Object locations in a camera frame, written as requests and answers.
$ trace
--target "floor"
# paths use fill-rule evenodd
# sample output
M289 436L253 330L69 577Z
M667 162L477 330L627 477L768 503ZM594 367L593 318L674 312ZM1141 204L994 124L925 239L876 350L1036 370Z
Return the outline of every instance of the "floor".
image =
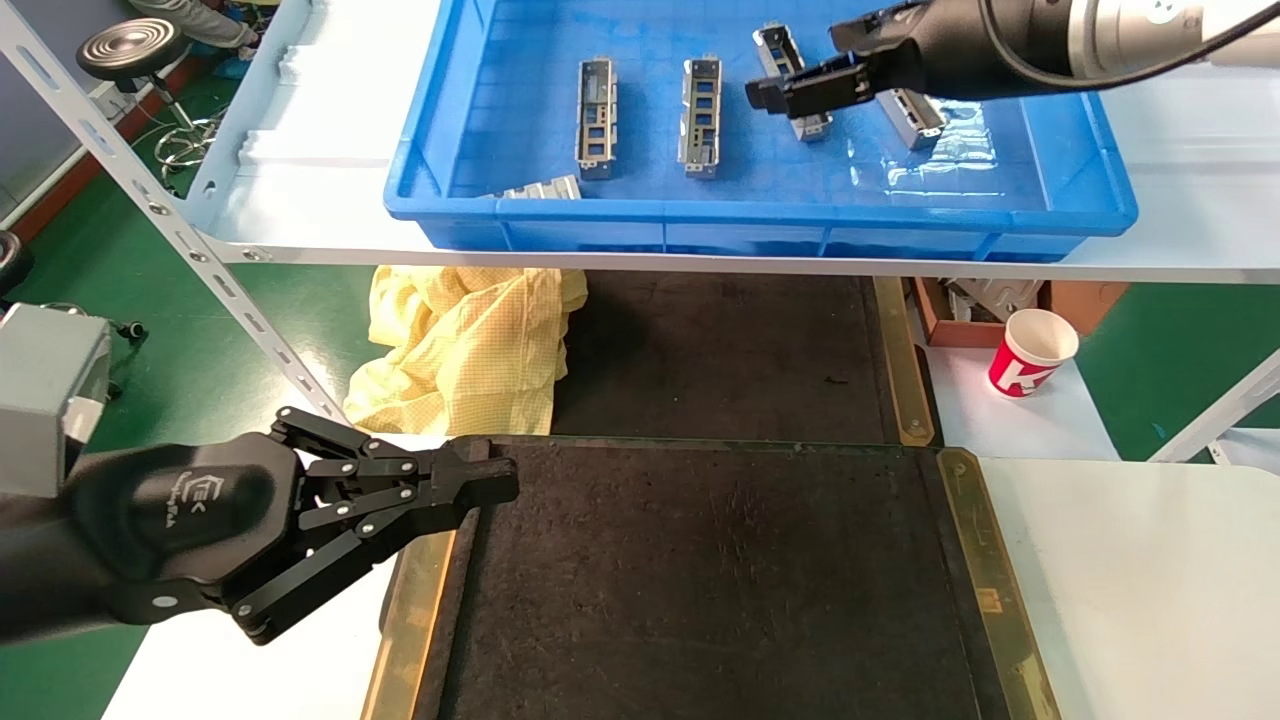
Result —
M189 90L193 110L232 86ZM239 325L108 178L40 237L19 300L76 302L141 320L151 338L122 345L113 404L95 450L201 443L264 429L298 402ZM238 265L237 277L330 391L383 350L366 338L371 268ZM1142 460L1280 346L1280 287L1137 286L1082 348L1079 364L1120 455ZM1280 404L1253 424L1280 427ZM105 629L0 651L0 703L24 720L97 720L143 629Z

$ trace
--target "cable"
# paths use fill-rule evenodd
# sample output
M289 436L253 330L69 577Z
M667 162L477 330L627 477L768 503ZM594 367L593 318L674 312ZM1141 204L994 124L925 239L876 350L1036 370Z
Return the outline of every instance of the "cable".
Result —
M1119 74L1110 78L1102 79L1082 79L1070 76L1060 76L1057 73L1046 73L1044 70L1032 65L1024 60L1012 47L1010 47L1004 36L1000 33L1000 26L996 22L996 0L979 0L978 6L982 10L982 24L987 28L987 37L991 40L992 45L996 47L996 54L1000 59L1009 65L1011 70L1018 73L1025 79L1041 83L1047 87L1055 87L1059 90L1069 91L1089 91L1089 90L1110 90L1112 87L1120 87L1123 85L1130 85L1134 82L1140 82L1144 79L1151 79L1156 76L1167 73L1175 68L1180 68L1188 63L1194 63L1201 60L1219 50L1226 47L1228 45L1240 40L1242 37L1249 35L1251 32L1258 31L1262 26L1270 23L1271 20L1280 18L1280 3L1272 3L1267 5L1266 9L1254 13L1244 22L1219 33L1213 40L1202 42L1197 49L1189 50L1166 60L1151 65L1148 68L1134 70L1124 74Z

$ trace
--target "red and white paper cup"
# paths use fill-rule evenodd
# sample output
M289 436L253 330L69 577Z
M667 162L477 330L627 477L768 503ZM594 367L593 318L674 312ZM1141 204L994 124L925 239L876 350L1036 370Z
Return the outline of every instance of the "red and white paper cup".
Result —
M1009 397L1036 392L1053 370L1075 357L1080 336L1061 315L1048 310L1019 310L1005 323L1005 340L987 378Z

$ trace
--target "metal part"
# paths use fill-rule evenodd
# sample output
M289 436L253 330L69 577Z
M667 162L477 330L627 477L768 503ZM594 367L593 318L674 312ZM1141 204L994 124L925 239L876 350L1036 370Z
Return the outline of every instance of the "metal part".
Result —
M946 281L975 300L1001 322L1019 310L1036 307L1039 288L1044 281L997 281L978 278L952 278Z
M516 187L500 195L489 197L527 199L527 200L581 200L582 191L579 188L577 178L564 176L547 182L535 182L525 187Z
M755 41L755 51L768 77L786 77L804 69L804 58L787 26L767 23L751 33L751 40ZM815 142L827 137L831 131L831 113L794 118L791 128L796 133L796 140Z
M577 172L582 179L613 176L617 143L618 78L613 74L613 60L604 56L584 60L579 69L575 142Z
M947 119L928 96L914 90L890 90L876 99L908 150L928 150L938 143Z
M685 165L685 177L712 179L719 165L721 61L714 55L685 60L684 91L677 158Z

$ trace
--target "white shelf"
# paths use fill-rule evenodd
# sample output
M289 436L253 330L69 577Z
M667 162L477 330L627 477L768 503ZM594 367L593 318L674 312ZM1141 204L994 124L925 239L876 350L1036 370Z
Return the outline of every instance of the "white shelf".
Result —
M1203 68L1105 96L1140 218L1052 265L436 250L387 215L383 184L438 5L367 5L311 6L298 45L282 54L269 109L248 128L243 167L197 224L279 263L1280 283L1268 229L1280 225L1277 81ZM219 255L242 261L243 250Z
M983 457L1120 460L1074 361L1030 397L1012 400L987 382L993 350L925 352L947 446Z
M1220 465L1261 468L1280 475L1280 430L1231 428L1210 451Z

